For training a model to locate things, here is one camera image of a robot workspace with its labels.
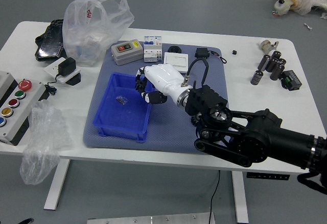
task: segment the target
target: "black capacitor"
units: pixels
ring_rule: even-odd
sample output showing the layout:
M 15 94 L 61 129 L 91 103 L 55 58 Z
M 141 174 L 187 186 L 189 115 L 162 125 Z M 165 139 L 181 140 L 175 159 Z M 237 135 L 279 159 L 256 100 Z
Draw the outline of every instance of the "black capacitor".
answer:
M 280 58 L 280 59 L 278 60 L 278 62 L 279 62 L 281 65 L 283 65 L 283 66 L 285 66 L 285 64 L 286 64 L 286 60 L 283 59 L 283 58 Z
M 252 77 L 252 79 L 250 81 L 251 84 L 257 85 L 260 82 L 263 75 L 264 75 L 264 73 L 261 72 L 260 70 L 255 71 L 254 75 L 253 75 L 253 77 Z
M 264 71 L 266 69 L 266 66 L 268 65 L 270 61 L 270 55 L 264 55 L 264 57 L 261 59 L 261 62 L 258 66 L 259 71 Z
M 279 51 L 274 51 L 273 54 L 271 55 L 271 60 L 274 59 L 274 58 L 281 58 L 281 53 Z
M 277 64 L 278 64 L 278 59 L 277 58 L 270 59 L 270 62 L 268 63 L 268 65 L 266 67 L 266 71 L 267 72 L 272 72 Z
M 274 70 L 270 75 L 271 80 L 278 80 L 282 76 L 282 72 L 284 71 L 285 66 L 282 64 L 277 64 Z

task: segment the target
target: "black power adapter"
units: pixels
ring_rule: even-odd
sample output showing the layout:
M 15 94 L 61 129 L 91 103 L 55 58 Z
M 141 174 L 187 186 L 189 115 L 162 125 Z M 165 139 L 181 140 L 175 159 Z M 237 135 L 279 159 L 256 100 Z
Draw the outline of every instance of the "black power adapter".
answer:
M 66 77 L 76 69 L 76 61 L 74 58 L 67 58 L 58 65 L 58 75 Z
M 195 57 L 196 58 L 208 58 L 210 53 L 208 48 L 196 48 Z

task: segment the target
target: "gray floor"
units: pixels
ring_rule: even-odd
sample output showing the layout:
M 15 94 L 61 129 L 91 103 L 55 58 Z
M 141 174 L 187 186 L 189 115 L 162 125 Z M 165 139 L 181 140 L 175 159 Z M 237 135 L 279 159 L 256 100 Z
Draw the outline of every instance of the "gray floor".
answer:
M 72 1 L 0 0 L 0 47 L 19 22 L 62 18 Z M 327 21 L 320 18 L 321 11 L 305 16 L 289 12 L 275 18 L 271 12 L 276 0 L 127 1 L 135 16 L 133 28 L 291 40 L 326 128 Z M 208 212 L 218 175 L 212 170 L 72 161 L 57 210 L 45 211 L 54 172 L 41 184 L 27 186 L 19 175 L 20 163 L 21 157 L 0 156 L 2 224 L 29 217 L 35 223 L 55 224 L 86 223 L 88 218 Z M 250 223 L 325 223 L 327 197 L 297 183 L 296 176 L 289 181 L 245 178 L 245 188 Z M 229 172 L 222 172 L 213 211 L 216 223 L 236 222 Z

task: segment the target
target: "blue plastic bin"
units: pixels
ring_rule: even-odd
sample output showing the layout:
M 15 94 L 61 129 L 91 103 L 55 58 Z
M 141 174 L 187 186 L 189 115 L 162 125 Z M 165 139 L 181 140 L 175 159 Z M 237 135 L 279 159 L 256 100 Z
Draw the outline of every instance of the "blue plastic bin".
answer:
M 154 88 L 147 83 L 146 91 Z M 126 98 L 123 105 L 116 98 Z M 135 76 L 114 72 L 93 120 L 100 136 L 118 136 L 145 142 L 151 105 L 135 90 Z

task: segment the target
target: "gray mat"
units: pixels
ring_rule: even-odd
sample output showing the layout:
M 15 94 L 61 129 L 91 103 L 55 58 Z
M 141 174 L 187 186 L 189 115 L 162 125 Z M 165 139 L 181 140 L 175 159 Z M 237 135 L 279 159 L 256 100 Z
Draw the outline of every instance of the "gray mat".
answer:
M 163 43 L 162 51 L 166 52 L 171 45 L 178 44 Z M 182 49 L 182 53 L 189 55 L 189 64 L 195 60 L 194 55 L 196 48 L 202 47 L 192 45 L 178 46 Z M 208 50 L 215 51 L 221 55 L 218 48 L 210 47 Z M 145 63 L 143 59 L 141 59 L 129 64 L 117 66 L 111 55 L 111 49 L 109 49 L 103 61 L 92 97 L 83 134 L 85 145 L 87 147 L 200 154 L 201 152 L 197 151 L 194 147 L 194 141 L 197 137 L 195 134 L 195 127 L 191 124 L 191 118 L 184 109 L 178 108 L 170 97 L 164 104 L 152 105 L 147 129 L 148 137 L 144 143 L 137 143 L 134 140 L 126 138 L 113 136 L 101 137 L 98 135 L 98 130 L 92 125 L 92 121 L 107 87 L 110 74 L 112 72 L 136 74 L 140 67 L 155 64 Z M 213 55 L 210 55 L 207 60 L 209 63 L 209 72 L 205 84 L 209 85 L 223 98 L 227 99 L 223 63 L 219 58 Z M 199 88 L 204 70 L 205 66 L 203 62 L 197 62 L 191 70 L 189 84 L 193 85 L 193 81 L 196 80 L 197 88 Z

